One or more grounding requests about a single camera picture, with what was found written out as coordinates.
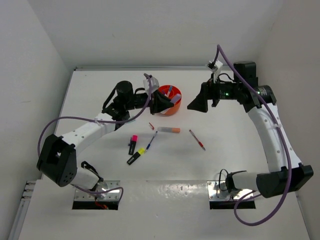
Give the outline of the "purple highlighter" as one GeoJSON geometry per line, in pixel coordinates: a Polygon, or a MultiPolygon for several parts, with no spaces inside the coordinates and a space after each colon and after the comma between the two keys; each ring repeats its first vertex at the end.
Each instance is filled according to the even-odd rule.
{"type": "Polygon", "coordinates": [[[177,93],[176,95],[174,95],[172,97],[172,99],[170,100],[171,103],[173,103],[174,105],[181,99],[181,95],[179,93],[177,93]]]}

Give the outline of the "orange highlighter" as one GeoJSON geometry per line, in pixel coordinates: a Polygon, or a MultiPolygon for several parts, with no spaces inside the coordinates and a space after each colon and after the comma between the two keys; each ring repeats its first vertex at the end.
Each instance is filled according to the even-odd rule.
{"type": "Polygon", "coordinates": [[[165,132],[165,133],[175,133],[175,134],[179,134],[181,132],[180,128],[176,128],[176,127],[164,127],[164,126],[160,126],[157,128],[157,131],[159,132],[165,132]]]}

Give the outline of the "pink highlighter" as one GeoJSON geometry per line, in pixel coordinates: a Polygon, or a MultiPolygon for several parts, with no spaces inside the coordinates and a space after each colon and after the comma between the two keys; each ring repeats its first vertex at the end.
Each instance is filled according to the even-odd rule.
{"type": "Polygon", "coordinates": [[[138,141],[138,136],[135,134],[132,135],[132,137],[130,138],[129,151],[128,151],[128,154],[130,156],[132,156],[135,152],[137,141],[138,141]]]}

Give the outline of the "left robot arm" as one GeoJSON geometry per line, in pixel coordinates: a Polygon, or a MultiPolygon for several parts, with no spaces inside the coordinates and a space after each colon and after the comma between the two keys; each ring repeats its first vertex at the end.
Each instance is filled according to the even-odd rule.
{"type": "Polygon", "coordinates": [[[103,178],[86,161],[77,165],[80,153],[104,135],[133,121],[135,118],[130,117],[130,110],[149,108],[154,115],[174,105],[159,91],[157,79],[149,75],[143,84],[143,93],[138,93],[133,90],[131,82],[118,82],[103,103],[101,113],[94,119],[61,136],[49,135],[38,152],[37,169],[59,187],[72,185],[85,191],[95,191],[103,178]]]}

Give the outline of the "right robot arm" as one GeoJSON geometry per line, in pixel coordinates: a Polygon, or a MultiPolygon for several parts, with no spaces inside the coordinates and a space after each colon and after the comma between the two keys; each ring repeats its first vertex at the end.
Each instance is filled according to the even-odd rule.
{"type": "Polygon", "coordinates": [[[245,170],[228,173],[225,190],[231,193],[250,189],[258,191],[264,198],[282,195],[287,184],[289,192],[300,190],[313,176],[313,169],[310,165],[303,165],[285,133],[279,137],[278,130],[282,125],[277,100],[268,85],[258,84],[256,63],[242,61],[233,66],[257,94],[253,94],[237,75],[233,76],[233,81],[220,80],[222,66],[220,61],[207,64],[212,72],[211,77],[201,84],[199,94],[187,109],[206,113],[209,100],[213,107],[220,100],[236,100],[256,127],[268,165],[267,173],[249,173],[245,170]]]}

